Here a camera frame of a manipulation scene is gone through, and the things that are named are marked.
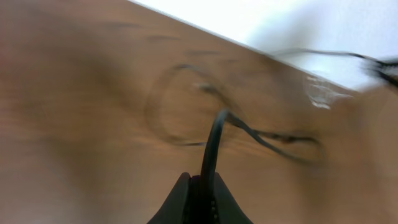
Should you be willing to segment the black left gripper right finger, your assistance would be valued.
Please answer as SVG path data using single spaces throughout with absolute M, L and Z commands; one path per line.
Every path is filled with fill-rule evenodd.
M 241 210 L 225 182 L 217 172 L 215 173 L 213 192 L 218 211 L 219 224 L 253 224 Z

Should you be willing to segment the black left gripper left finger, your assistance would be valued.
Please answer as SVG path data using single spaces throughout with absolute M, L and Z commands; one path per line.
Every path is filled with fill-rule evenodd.
M 184 209 L 189 195 L 190 174 L 183 172 L 158 212 L 147 224 L 182 224 Z

